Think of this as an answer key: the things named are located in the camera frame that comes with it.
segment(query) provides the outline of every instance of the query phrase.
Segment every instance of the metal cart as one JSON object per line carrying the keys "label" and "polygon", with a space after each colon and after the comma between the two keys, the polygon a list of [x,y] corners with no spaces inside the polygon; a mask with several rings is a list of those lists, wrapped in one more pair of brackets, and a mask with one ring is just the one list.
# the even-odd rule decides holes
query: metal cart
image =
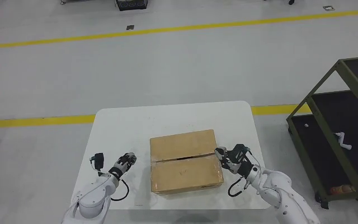
{"label": "metal cart", "polygon": [[[315,94],[334,72],[348,91]],[[312,114],[294,116],[307,103]],[[358,192],[331,194],[332,187],[352,185],[358,190],[358,58],[340,59],[288,116],[289,133],[315,191],[328,209],[331,200],[357,199]],[[334,133],[345,132],[351,150],[342,148]]]}

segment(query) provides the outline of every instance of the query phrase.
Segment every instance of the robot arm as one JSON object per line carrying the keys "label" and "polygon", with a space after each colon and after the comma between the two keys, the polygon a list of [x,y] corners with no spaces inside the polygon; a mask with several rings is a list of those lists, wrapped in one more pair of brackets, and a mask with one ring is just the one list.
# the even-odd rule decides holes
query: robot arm
{"label": "robot arm", "polygon": [[[120,178],[136,162],[136,157],[133,153],[126,153],[115,162],[109,172],[103,173],[100,171],[103,168],[103,154],[100,154],[96,154],[90,159],[91,163],[92,160],[95,160],[95,168],[98,170],[99,177],[95,181],[88,183],[76,194],[74,202],[65,212],[62,223],[102,224],[111,203],[111,195],[116,191]],[[75,217],[78,207],[82,217]]]}
{"label": "robot arm", "polygon": [[[276,208],[276,218],[281,224],[320,224],[304,198],[292,189],[292,181],[286,174],[251,164],[246,152],[251,154],[243,144],[237,144],[231,151],[224,147],[215,149],[222,168],[244,177],[244,190],[252,185],[265,202]],[[267,175],[267,179],[261,186],[262,175]]]}

